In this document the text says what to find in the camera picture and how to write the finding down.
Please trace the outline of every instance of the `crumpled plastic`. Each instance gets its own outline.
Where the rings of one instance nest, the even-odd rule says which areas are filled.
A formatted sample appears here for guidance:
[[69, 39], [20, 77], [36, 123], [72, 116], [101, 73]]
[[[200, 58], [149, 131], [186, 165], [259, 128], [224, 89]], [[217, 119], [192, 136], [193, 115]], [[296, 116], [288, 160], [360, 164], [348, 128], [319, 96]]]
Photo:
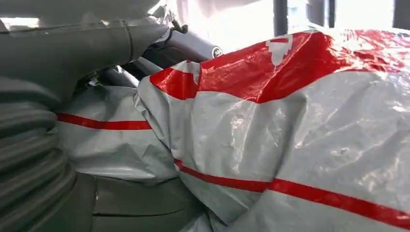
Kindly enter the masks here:
[[82, 173], [146, 183], [177, 177], [170, 151], [135, 109], [137, 90], [93, 86], [58, 114], [60, 147]]
[[136, 108], [214, 231], [406, 231], [409, 51], [387, 31], [280, 36], [144, 78]]

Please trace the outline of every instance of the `plastic wrap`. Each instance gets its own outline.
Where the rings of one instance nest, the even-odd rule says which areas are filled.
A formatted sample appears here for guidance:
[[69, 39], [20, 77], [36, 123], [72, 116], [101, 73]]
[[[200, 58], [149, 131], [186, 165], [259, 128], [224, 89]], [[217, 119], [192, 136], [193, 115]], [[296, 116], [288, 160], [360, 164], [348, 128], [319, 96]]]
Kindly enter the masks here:
[[409, 51], [295, 33], [144, 78], [136, 107], [218, 232], [410, 230]]
[[160, 182], [177, 176], [172, 156], [134, 107], [137, 90], [95, 86], [58, 114], [60, 146], [77, 171]]

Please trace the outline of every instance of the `metal frame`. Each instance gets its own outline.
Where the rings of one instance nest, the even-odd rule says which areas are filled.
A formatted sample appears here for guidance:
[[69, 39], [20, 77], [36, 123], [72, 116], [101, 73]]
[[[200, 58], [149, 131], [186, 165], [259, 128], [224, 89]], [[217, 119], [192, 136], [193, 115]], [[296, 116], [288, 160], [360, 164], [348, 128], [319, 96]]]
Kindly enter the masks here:
[[410, 30], [410, 0], [395, 0], [393, 27]]
[[288, 33], [288, 1], [273, 1], [273, 22], [275, 36]]
[[328, 4], [328, 25], [330, 28], [335, 27], [335, 18], [336, 18], [336, 0], [329, 0]]

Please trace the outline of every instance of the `red stripe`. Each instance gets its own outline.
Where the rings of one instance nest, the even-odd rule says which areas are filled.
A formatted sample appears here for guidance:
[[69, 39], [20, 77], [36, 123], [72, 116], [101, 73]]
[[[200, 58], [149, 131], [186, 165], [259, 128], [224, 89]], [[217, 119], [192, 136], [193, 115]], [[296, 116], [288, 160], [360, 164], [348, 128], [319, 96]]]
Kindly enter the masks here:
[[198, 91], [228, 93], [257, 103], [282, 99], [331, 73], [398, 72], [404, 56], [389, 47], [409, 48], [410, 43], [383, 31], [348, 31], [335, 38], [295, 33], [291, 49], [276, 67], [265, 42], [201, 63]]
[[149, 77], [149, 80], [162, 92], [180, 100], [194, 98], [198, 89], [192, 73], [173, 68], [153, 74]]
[[238, 180], [207, 175], [185, 167], [182, 161], [178, 159], [175, 159], [174, 162], [180, 171], [211, 184], [254, 192], [264, 192], [266, 189], [269, 189], [307, 201], [339, 208], [388, 225], [410, 230], [409, 213], [383, 205], [282, 179], [274, 179], [272, 182], [268, 183], [263, 181]]
[[221, 186], [231, 187], [235, 189], [242, 189], [242, 190], [254, 191], [254, 192], [264, 192], [269, 184], [269, 182], [254, 181], [254, 180], [238, 180], [238, 179], [231, 179], [231, 178], [224, 178], [224, 177], [203, 174], [191, 168], [185, 167], [182, 164], [182, 161], [178, 159], [174, 159], [174, 163], [178, 166], [181, 172], [187, 173], [189, 175], [192, 175], [198, 179], [201, 179], [203, 181], [206, 181], [214, 185], [221, 185]]
[[383, 205], [281, 179], [272, 181], [269, 185], [269, 189], [307, 201], [343, 209], [376, 221], [410, 230], [409, 213]]
[[117, 121], [103, 122], [85, 117], [69, 114], [57, 114], [58, 120], [61, 122], [76, 124], [83, 127], [101, 129], [101, 130], [118, 130], [118, 131], [138, 131], [152, 129], [147, 121]]

